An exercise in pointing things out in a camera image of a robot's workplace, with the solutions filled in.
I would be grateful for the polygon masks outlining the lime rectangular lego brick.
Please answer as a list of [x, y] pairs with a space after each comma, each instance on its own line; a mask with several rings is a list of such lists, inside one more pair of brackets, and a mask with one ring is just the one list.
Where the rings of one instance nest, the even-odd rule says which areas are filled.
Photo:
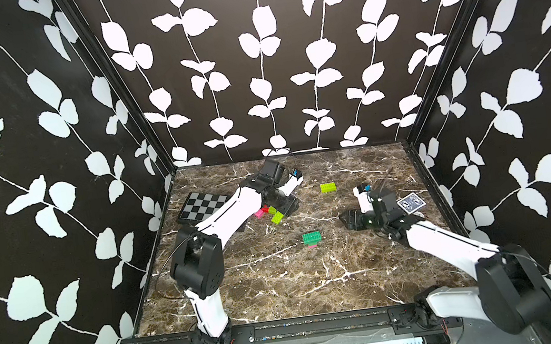
[[321, 188], [321, 192], [324, 193], [332, 193], [337, 190], [337, 186], [334, 182], [329, 183], [322, 183], [319, 185], [319, 188]]

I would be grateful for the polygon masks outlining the dark green long lego brick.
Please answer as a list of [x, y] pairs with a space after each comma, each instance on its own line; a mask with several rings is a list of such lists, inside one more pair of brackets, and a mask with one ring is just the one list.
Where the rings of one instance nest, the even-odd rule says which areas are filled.
[[303, 234], [303, 242], [306, 246], [309, 246], [314, 243], [320, 243], [323, 239], [319, 231], [313, 231], [312, 233]]

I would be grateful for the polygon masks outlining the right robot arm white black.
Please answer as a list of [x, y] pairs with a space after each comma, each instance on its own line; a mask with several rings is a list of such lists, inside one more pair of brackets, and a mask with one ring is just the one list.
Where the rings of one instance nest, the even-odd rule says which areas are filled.
[[384, 234], [390, 241], [430, 254], [464, 271], [471, 287], [431, 287], [417, 297], [415, 313], [430, 318], [473, 318], [519, 334], [551, 314], [551, 279], [523, 247], [498, 246], [441, 228], [420, 215], [426, 202], [411, 193], [358, 186], [359, 206], [340, 214], [350, 231]]

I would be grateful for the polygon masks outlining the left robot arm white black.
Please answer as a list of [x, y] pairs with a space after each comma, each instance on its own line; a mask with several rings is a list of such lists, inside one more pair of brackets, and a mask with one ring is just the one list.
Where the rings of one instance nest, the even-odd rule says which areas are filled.
[[260, 172], [247, 177], [215, 213], [197, 226], [177, 232], [170, 255], [170, 276], [181, 287], [194, 308], [197, 330], [216, 342], [224, 341], [231, 323], [220, 297], [224, 278], [223, 250], [249, 217], [264, 206], [289, 217], [299, 207], [294, 191], [302, 184], [303, 172], [294, 169], [281, 183], [285, 167], [264, 162]]

